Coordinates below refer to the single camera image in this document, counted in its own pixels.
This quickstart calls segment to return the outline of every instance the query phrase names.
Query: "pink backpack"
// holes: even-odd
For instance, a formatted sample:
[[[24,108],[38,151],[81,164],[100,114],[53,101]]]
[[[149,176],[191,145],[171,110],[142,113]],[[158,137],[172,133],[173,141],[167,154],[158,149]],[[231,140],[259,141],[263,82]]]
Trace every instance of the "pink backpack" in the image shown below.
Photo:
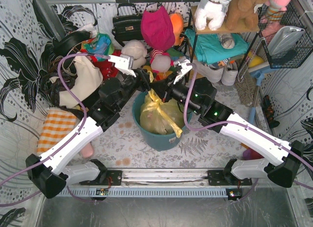
[[[146,43],[157,50],[166,51],[175,43],[173,25],[164,6],[156,12],[143,12],[141,34]]]

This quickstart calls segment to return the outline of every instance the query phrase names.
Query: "black bag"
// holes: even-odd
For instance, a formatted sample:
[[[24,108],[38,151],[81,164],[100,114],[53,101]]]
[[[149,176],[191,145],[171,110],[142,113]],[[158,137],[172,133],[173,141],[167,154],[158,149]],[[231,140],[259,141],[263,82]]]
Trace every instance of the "black bag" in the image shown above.
[[[120,7],[133,7],[135,9],[135,14],[120,16]],[[142,15],[138,13],[136,6],[133,3],[121,3],[117,7],[117,15],[113,17],[113,27],[112,34],[115,40],[119,44],[124,46],[123,41],[130,40],[143,40],[140,26],[141,26]]]

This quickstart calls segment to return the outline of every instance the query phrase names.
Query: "teal cloth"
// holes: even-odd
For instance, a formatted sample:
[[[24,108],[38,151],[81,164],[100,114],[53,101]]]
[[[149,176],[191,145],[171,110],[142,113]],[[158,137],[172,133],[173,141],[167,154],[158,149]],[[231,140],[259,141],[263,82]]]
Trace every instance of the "teal cloth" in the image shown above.
[[[195,32],[191,29],[185,31],[191,47],[194,45]],[[232,34],[235,46],[232,49],[222,47],[217,34],[198,35],[195,55],[199,62],[213,64],[215,62],[245,54],[248,50],[248,44],[238,34]]]

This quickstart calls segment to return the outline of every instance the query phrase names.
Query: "teal bucket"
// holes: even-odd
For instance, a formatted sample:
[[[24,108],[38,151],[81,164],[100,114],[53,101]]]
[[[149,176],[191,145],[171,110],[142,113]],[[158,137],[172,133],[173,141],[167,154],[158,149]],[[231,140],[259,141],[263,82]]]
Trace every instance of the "teal bucket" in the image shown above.
[[[134,101],[133,117],[134,117],[135,124],[140,129],[141,134],[142,134],[145,142],[149,146],[151,146],[152,148],[154,148],[157,151],[164,151],[164,150],[172,149],[173,147],[178,145],[182,135],[180,136],[180,138],[177,138],[175,133],[172,133],[169,135],[157,135],[157,134],[153,134],[153,133],[150,133],[150,132],[144,130],[140,126],[140,108],[143,105],[143,103],[145,102],[145,96],[147,94],[148,94],[147,92],[140,93]],[[192,117],[192,113],[188,117],[188,122],[190,122],[191,117]]]

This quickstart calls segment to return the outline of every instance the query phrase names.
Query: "wire basket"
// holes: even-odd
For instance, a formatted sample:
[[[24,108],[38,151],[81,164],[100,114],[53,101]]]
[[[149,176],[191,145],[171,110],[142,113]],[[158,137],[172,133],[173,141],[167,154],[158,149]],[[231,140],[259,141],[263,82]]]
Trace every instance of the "wire basket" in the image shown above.
[[[309,57],[313,51],[313,41],[311,36],[306,30],[306,27],[299,19],[297,11],[292,5],[287,6],[286,12],[274,13],[270,16],[266,16],[266,6],[262,7],[262,12],[260,14],[259,21],[259,36],[265,38],[263,43],[266,56],[268,58],[268,63],[270,68],[298,68],[304,61]],[[275,55],[270,55],[268,51],[268,44],[274,38],[276,33],[266,34],[266,29],[269,28],[269,25],[276,26],[278,25],[291,25],[305,29],[305,33],[301,38],[296,42],[294,47],[290,50],[286,50]]]

